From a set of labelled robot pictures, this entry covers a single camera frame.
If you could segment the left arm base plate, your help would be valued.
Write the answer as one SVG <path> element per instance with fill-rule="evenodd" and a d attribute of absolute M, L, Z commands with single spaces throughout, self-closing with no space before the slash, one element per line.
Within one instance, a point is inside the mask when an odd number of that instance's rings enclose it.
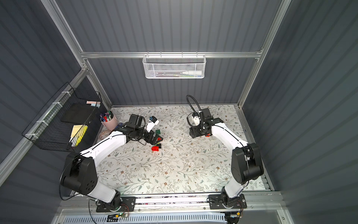
<path fill-rule="evenodd" d="M 136 197 L 115 197 L 112 202 L 106 203 L 99 201 L 96 212 L 132 212 L 134 211 Z"/>

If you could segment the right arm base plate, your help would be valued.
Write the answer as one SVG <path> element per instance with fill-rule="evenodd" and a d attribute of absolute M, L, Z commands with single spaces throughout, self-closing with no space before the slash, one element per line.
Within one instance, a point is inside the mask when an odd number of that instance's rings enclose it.
<path fill-rule="evenodd" d="M 236 196 L 234 198 L 229 198 L 224 196 L 224 194 L 212 194 L 207 198 L 209 207 L 211 210 L 220 210 L 220 209 L 246 209 L 247 203 L 245 196 L 243 194 Z"/>

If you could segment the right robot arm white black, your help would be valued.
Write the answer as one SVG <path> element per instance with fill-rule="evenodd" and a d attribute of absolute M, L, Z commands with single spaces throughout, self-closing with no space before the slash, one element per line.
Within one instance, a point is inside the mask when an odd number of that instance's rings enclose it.
<path fill-rule="evenodd" d="M 187 118 L 192 138 L 214 136 L 232 150 L 231 180 L 223 187 L 221 199 L 224 207 L 231 208 L 240 201 L 240 194 L 249 182 L 263 175 L 264 168 L 259 146 L 248 143 L 232 132 L 220 118 L 213 118 L 209 109 L 190 113 Z"/>

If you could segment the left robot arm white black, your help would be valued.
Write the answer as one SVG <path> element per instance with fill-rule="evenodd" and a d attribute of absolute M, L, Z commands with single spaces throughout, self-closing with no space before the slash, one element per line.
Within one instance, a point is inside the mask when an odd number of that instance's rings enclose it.
<path fill-rule="evenodd" d="M 131 142 L 144 140 L 152 146 L 163 138 L 153 131 L 159 120 L 151 116 L 148 123 L 143 116 L 131 114 L 128 122 L 118 125 L 102 141 L 80 152 L 67 156 L 60 185 L 81 195 L 89 196 L 108 205 L 111 210 L 121 208 L 120 192 L 98 180 L 97 166 L 117 148 Z"/>

